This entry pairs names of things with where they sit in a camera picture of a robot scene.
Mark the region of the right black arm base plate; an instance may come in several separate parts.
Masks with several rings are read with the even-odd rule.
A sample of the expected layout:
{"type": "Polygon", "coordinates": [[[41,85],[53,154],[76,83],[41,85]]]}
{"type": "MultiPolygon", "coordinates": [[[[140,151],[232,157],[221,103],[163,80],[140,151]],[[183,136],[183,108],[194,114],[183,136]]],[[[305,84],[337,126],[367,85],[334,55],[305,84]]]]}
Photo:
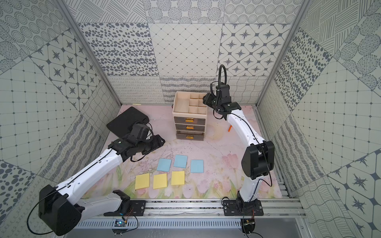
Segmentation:
{"type": "Polygon", "coordinates": [[[255,199],[251,202],[241,202],[238,199],[221,201],[225,216],[263,216],[263,206],[260,200],[255,199]]]}

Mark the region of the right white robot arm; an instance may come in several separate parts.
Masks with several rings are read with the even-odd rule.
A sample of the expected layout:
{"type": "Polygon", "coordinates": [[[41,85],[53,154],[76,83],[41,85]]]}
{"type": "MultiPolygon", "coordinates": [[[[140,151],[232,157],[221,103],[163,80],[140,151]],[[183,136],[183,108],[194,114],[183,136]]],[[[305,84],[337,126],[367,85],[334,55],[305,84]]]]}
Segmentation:
{"type": "Polygon", "coordinates": [[[271,171],[274,168],[275,146],[272,141],[264,140],[246,119],[240,105],[236,102],[223,103],[213,93],[203,97],[203,104],[220,114],[232,128],[246,147],[241,166],[246,178],[238,192],[237,204],[240,207],[248,206],[258,198],[262,183],[272,187],[271,171]]]}

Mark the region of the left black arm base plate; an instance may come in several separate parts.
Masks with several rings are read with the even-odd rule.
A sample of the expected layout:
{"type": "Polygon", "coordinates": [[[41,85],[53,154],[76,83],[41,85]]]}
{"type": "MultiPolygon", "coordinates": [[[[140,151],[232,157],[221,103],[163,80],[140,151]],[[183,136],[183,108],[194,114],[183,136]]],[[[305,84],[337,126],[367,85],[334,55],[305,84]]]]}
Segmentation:
{"type": "Polygon", "coordinates": [[[146,201],[145,200],[129,200],[122,201],[120,207],[114,212],[106,212],[103,215],[106,217],[113,216],[143,216],[145,211],[146,201]]]}

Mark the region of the beige desktop drawer organizer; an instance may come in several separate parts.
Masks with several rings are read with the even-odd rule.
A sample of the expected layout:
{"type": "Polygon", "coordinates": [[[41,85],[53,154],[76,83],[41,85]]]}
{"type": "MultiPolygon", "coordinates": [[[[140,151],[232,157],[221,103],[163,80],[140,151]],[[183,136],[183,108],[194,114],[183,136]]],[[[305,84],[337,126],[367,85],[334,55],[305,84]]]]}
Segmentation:
{"type": "Polygon", "coordinates": [[[200,92],[176,92],[172,112],[173,119],[174,117],[206,119],[206,124],[204,125],[204,137],[206,133],[208,110],[208,107],[203,103],[203,97],[205,95],[205,93],[200,92]]]}

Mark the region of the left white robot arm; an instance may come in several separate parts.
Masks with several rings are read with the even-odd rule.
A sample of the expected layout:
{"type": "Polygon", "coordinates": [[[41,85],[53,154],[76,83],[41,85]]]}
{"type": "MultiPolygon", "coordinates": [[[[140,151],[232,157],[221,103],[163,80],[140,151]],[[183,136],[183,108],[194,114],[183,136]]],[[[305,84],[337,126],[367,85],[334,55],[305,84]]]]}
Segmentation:
{"type": "Polygon", "coordinates": [[[63,236],[79,222],[100,214],[121,217],[132,214],[134,208],[131,198],[121,190],[90,200],[82,197],[107,173],[126,160],[131,160],[136,153],[146,156],[164,144],[165,140],[160,135],[153,135],[143,141],[131,138],[113,141],[99,157],[78,173],[57,186],[47,185],[40,190],[39,202],[36,204],[39,218],[53,233],[63,236]]]}

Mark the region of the yellow sticky pad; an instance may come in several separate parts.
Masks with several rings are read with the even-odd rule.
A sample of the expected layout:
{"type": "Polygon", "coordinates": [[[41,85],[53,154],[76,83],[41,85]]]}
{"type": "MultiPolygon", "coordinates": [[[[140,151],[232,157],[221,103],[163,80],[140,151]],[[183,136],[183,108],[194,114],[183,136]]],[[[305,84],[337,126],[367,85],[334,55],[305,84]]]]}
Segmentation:
{"type": "Polygon", "coordinates": [[[184,185],[185,171],[173,171],[171,177],[171,185],[184,185]]]}
{"type": "Polygon", "coordinates": [[[150,186],[150,174],[137,175],[135,179],[135,190],[149,188],[150,186]]]}
{"type": "Polygon", "coordinates": [[[168,186],[167,174],[157,174],[153,176],[153,189],[166,188],[168,186]]]}

